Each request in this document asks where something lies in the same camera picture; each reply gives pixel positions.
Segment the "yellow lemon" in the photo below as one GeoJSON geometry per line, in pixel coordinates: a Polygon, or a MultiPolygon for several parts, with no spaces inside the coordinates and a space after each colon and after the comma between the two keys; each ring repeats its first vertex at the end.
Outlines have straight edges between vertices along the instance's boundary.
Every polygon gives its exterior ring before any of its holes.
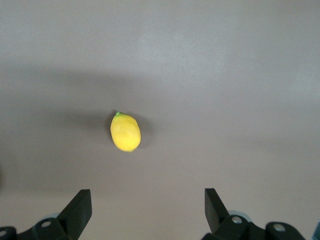
{"type": "Polygon", "coordinates": [[[119,111],[111,121],[110,133],[115,146],[124,152],[133,152],[141,143],[141,131],[136,119],[119,111]]]}

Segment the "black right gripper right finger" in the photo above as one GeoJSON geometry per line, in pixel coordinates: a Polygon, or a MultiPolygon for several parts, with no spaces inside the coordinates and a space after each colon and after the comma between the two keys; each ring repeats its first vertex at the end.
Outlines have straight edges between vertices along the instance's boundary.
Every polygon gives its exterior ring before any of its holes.
{"type": "Polygon", "coordinates": [[[214,188],[204,191],[204,210],[210,228],[204,240],[306,240],[290,224],[274,221],[263,229],[240,214],[230,214],[214,188]]]}

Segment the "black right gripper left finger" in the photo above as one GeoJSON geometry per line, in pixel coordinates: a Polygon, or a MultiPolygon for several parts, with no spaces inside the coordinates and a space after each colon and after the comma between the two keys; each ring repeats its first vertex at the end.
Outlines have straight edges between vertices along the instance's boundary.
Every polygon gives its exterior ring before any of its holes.
{"type": "Polygon", "coordinates": [[[59,214],[41,219],[24,232],[0,227],[0,240],[79,240],[91,217],[91,191],[82,189],[59,214]]]}

